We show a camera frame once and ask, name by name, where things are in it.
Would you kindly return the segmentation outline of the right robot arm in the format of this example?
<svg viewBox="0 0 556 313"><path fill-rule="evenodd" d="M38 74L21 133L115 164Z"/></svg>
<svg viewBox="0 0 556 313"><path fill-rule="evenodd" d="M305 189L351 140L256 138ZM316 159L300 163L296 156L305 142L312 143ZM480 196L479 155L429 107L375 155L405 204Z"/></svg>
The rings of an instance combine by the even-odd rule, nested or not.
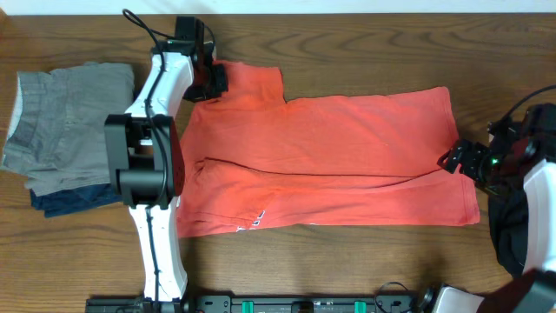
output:
<svg viewBox="0 0 556 313"><path fill-rule="evenodd" d="M513 280L479 296L443 286L432 312L548 312L555 307L555 106L537 104L521 123L503 117L488 145L455 142L438 161L489 195L497 257Z"/></svg>

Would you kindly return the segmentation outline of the red orange t-shirt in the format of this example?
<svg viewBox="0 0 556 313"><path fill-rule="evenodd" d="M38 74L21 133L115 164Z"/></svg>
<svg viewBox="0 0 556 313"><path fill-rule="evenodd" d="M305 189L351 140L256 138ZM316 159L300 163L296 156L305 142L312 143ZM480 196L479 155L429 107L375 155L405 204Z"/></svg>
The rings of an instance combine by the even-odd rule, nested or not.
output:
<svg viewBox="0 0 556 313"><path fill-rule="evenodd" d="M446 88L286 101L280 70L224 69L182 136L179 236L480 220L473 182L438 165L459 136Z"/></svg>

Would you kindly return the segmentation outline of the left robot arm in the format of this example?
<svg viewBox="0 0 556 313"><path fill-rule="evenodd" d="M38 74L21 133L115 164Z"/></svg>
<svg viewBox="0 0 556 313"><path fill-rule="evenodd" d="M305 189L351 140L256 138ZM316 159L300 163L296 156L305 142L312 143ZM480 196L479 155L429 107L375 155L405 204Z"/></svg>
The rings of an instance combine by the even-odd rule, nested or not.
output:
<svg viewBox="0 0 556 313"><path fill-rule="evenodd" d="M154 48L137 98L104 123L110 182L128 206L140 240L143 312L177 312L186 293L175 219L185 167L175 115L184 99L211 99L227 90L225 70L214 60L214 41L170 39Z"/></svg>

